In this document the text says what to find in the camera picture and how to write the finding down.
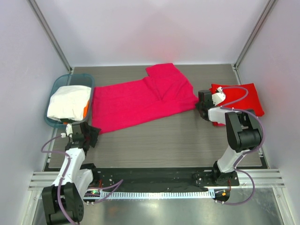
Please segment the pink t shirt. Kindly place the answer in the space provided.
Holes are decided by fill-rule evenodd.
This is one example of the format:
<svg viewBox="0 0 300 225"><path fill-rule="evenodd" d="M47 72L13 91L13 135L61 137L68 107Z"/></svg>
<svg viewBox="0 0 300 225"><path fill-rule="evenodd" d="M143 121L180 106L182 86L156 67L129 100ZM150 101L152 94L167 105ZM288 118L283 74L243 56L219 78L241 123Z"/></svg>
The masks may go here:
<svg viewBox="0 0 300 225"><path fill-rule="evenodd" d="M95 87L92 126L102 134L193 110L198 98L172 64L146 68L141 80Z"/></svg>

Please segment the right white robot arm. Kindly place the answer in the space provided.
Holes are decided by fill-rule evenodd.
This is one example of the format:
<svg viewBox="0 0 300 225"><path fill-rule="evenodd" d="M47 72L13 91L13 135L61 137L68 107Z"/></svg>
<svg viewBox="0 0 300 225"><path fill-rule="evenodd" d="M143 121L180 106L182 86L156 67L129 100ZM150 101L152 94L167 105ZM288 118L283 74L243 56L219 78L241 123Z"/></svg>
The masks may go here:
<svg viewBox="0 0 300 225"><path fill-rule="evenodd" d="M228 147L211 172L197 172L197 185L204 187L227 186L237 178L237 165L246 154L256 151L263 142L263 129L253 110L218 107L209 90L198 92L196 109L200 116L211 122L224 124Z"/></svg>

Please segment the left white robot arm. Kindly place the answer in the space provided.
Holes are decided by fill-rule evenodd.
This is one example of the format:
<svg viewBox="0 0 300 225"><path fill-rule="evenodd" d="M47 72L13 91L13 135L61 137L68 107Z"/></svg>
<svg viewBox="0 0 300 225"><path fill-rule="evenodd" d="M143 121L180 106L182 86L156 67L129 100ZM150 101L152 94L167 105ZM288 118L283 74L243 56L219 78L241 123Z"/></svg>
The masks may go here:
<svg viewBox="0 0 300 225"><path fill-rule="evenodd" d="M60 135L68 143L62 154L65 156L54 182L43 188L42 202L48 225L77 225L84 215L83 197L88 187L99 183L99 175L93 163L84 164L90 147L95 147L100 129L87 122L67 124Z"/></svg>

